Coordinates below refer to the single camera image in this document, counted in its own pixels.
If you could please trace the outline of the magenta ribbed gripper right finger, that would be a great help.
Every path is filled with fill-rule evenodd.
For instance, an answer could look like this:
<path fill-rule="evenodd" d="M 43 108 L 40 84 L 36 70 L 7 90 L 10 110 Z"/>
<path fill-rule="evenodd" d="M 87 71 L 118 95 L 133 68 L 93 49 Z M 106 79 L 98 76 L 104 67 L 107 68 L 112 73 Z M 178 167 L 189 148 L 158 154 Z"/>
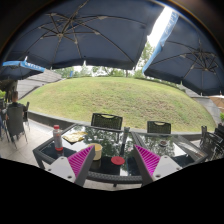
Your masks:
<path fill-rule="evenodd" d="M 182 169 L 169 156 L 159 156 L 138 145 L 134 145 L 133 154 L 142 177 L 143 186 Z"/>

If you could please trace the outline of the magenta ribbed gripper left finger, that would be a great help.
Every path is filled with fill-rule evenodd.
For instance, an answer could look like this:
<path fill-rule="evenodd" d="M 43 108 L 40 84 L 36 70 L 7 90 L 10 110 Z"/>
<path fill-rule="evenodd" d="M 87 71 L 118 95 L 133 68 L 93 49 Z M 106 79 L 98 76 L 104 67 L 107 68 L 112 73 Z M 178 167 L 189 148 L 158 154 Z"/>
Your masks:
<path fill-rule="evenodd" d="M 69 157 L 59 157 L 46 168 L 46 171 L 83 186 L 94 157 L 95 147 L 89 146 Z"/>

